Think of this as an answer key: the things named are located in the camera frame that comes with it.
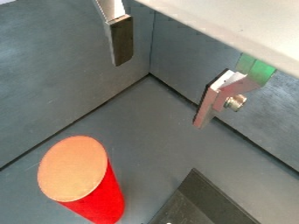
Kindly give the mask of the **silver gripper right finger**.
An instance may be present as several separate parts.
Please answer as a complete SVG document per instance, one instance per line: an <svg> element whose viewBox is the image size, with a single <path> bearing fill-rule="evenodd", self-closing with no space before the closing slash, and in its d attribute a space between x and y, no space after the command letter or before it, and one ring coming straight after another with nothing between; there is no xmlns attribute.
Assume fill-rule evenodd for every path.
<svg viewBox="0 0 299 224"><path fill-rule="evenodd" d="M224 108L238 111L247 101L243 94L258 88L246 74L226 69L205 87L193 126L201 129Z"/></svg>

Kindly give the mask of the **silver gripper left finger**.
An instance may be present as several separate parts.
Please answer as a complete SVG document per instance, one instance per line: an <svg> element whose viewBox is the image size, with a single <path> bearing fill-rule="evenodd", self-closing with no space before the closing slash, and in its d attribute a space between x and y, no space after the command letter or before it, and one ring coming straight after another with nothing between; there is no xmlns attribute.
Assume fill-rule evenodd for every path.
<svg viewBox="0 0 299 224"><path fill-rule="evenodd" d="M92 1L103 19L112 63L119 67L133 56L133 18L125 12L123 0Z"/></svg>

